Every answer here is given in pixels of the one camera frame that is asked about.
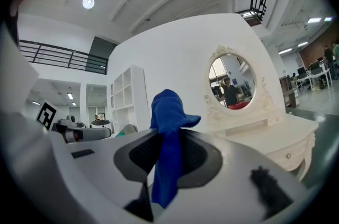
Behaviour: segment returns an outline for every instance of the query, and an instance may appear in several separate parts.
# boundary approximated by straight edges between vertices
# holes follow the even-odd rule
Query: brick wall
[[[325,45],[333,50],[332,43],[339,38],[339,23],[334,21],[315,41],[300,51],[305,67],[324,56]]]

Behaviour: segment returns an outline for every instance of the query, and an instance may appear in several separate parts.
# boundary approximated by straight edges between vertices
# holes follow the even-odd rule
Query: white bookshelf
[[[132,65],[111,84],[111,112],[117,135],[126,125],[132,124],[138,131],[150,126],[144,70]]]

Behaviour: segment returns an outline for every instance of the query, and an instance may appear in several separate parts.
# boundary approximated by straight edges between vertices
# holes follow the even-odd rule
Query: ornate mirror frame
[[[245,61],[249,66],[249,69],[252,71],[255,80],[255,92],[251,102],[249,103],[249,105],[239,110],[230,110],[223,106],[222,104],[220,104],[213,95],[210,87],[209,73],[211,66],[216,59],[225,55],[234,55]],[[204,95],[204,100],[207,104],[208,108],[207,118],[210,123],[212,124],[219,123],[220,121],[225,120],[226,118],[231,118],[235,120],[239,118],[240,120],[240,117],[243,116],[246,116],[250,119],[251,117],[253,118],[258,117],[256,116],[257,114],[259,115],[259,118],[254,119],[254,121],[263,120],[267,118],[267,115],[265,116],[265,113],[275,109],[272,98],[265,88],[266,87],[265,77],[255,71],[255,68],[253,67],[251,62],[249,62],[248,59],[245,58],[245,56],[246,55],[239,53],[237,50],[233,48],[225,47],[222,45],[219,45],[216,51],[212,53],[206,68],[206,72],[204,74],[205,76],[207,76],[207,78],[204,78],[206,87],[206,95]]]

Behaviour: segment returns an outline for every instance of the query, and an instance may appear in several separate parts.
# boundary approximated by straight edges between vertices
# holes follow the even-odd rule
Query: blue towel
[[[180,97],[169,89],[156,95],[152,102],[151,128],[164,136],[159,159],[155,165],[152,202],[166,208],[177,193],[177,180],[183,175],[180,127],[193,127],[200,116],[186,115]]]

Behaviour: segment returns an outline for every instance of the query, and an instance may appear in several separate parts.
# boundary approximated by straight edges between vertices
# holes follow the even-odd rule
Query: table
[[[330,72],[329,72],[329,69],[327,69],[326,71],[324,71],[324,72],[322,72],[322,73],[316,74],[316,75],[309,75],[309,76],[306,76],[305,78],[299,79],[298,81],[299,81],[299,82],[302,82],[302,81],[305,81],[305,80],[309,79],[309,81],[310,81],[310,83],[311,83],[311,90],[314,91],[314,89],[313,89],[313,84],[312,84],[312,79],[313,79],[313,78],[320,77],[320,76],[323,75],[323,74],[325,74],[325,76],[326,76],[327,88],[329,89],[329,82],[328,82],[327,74],[329,75],[329,79],[331,80],[331,86],[333,86],[333,83],[332,83],[332,77],[331,77],[331,74],[330,74]]]
[[[285,114],[281,122],[271,126],[243,129],[232,134],[229,130],[209,134],[256,149],[287,171],[300,166],[297,178],[301,181],[311,164],[314,131],[318,126],[315,121]]]

